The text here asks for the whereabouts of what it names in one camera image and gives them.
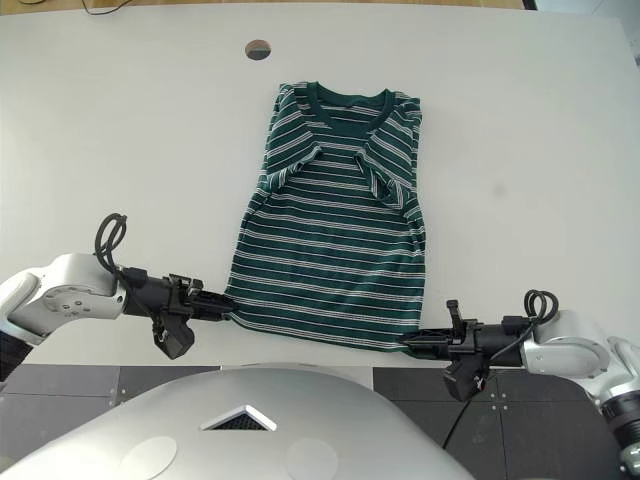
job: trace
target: hole in table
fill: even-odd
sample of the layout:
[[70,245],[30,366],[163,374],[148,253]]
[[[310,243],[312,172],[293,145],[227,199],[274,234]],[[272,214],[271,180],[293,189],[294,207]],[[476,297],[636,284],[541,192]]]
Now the hole in table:
[[251,60],[264,60],[271,54],[271,45],[265,40],[251,40],[244,47],[244,53]]

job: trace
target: table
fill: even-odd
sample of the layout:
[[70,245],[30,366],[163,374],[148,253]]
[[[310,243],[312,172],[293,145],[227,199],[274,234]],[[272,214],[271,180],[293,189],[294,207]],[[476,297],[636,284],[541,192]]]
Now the table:
[[[92,251],[119,211],[117,261],[222,291],[278,84],[318,79],[422,98],[424,327],[448,323],[448,298],[493,323],[545,288],[640,342],[640,82],[616,20],[370,4],[122,13],[0,18],[0,278]],[[253,39],[271,56],[247,59]],[[133,317],[68,324],[28,361],[433,366],[190,325],[196,344],[175,362]]]

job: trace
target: wooden edge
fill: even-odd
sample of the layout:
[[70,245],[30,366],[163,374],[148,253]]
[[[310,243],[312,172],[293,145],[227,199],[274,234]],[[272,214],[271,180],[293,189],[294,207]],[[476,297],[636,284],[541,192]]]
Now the wooden edge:
[[[85,0],[87,7],[106,8],[115,7],[123,0]],[[273,2],[274,0],[256,0],[256,3]],[[276,2],[308,2],[317,0],[275,0]],[[323,2],[341,3],[344,0],[322,0]],[[198,3],[249,3],[246,0],[133,0],[127,5],[183,5]],[[393,3],[393,4],[420,4],[420,5],[448,5],[466,7],[492,7],[523,9],[522,0],[365,0],[360,3]],[[45,0],[34,5],[25,5],[18,0],[0,0],[0,15],[13,15],[17,13],[50,12],[54,10],[82,9],[81,0]]]

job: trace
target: green striped t-shirt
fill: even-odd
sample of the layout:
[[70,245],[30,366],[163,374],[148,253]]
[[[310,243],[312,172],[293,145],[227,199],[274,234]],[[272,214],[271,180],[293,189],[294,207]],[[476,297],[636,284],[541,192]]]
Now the green striped t-shirt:
[[226,294],[243,327],[373,350],[418,328],[416,98],[280,88]]

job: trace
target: dark floor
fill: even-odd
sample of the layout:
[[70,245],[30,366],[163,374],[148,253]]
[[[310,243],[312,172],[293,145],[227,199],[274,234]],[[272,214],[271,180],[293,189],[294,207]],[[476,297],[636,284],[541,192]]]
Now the dark floor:
[[[217,367],[25,365],[0,396],[0,457],[18,460],[154,386]],[[461,404],[435,369],[374,368],[374,389],[442,443]],[[498,372],[465,412],[450,453],[479,480],[622,479],[617,445],[574,384]]]

